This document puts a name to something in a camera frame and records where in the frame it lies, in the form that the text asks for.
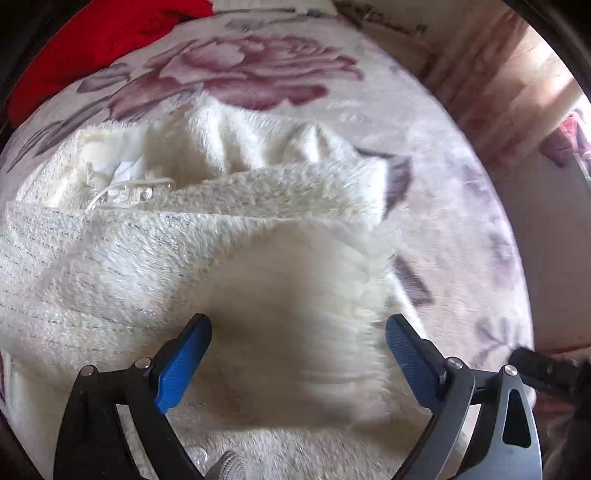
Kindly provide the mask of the floral plush blanket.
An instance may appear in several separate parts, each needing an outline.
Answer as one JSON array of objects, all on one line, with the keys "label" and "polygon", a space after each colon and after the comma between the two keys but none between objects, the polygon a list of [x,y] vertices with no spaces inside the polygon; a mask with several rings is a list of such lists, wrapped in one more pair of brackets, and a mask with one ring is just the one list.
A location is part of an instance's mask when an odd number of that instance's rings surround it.
[{"label": "floral plush blanket", "polygon": [[384,221],[404,314],[445,355],[497,370],[533,342],[521,259],[478,156],[441,104],[398,62],[334,18],[224,14],[175,27],[70,83],[12,134],[1,204],[77,131],[161,119],[211,98],[328,129],[367,153],[407,158]]}]

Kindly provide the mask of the red garment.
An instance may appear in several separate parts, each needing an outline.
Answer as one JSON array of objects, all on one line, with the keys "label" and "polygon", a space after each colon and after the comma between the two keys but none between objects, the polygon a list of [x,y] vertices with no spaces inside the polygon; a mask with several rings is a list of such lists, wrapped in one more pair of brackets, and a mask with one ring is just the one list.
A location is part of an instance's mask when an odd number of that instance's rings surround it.
[{"label": "red garment", "polygon": [[17,128],[70,83],[149,45],[185,20],[212,14],[209,1],[90,1],[25,61],[1,115]]}]

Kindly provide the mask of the white fluffy knit sweater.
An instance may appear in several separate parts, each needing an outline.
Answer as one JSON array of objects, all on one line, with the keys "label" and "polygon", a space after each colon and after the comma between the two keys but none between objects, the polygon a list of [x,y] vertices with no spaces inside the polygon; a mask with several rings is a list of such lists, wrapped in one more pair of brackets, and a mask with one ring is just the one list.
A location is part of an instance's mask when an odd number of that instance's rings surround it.
[{"label": "white fluffy knit sweater", "polygon": [[276,478],[399,466],[425,426],[387,350],[414,309],[384,221],[407,158],[211,98],[77,131],[1,204],[6,414],[43,475],[85,363],[213,341],[170,421],[190,456]]}]

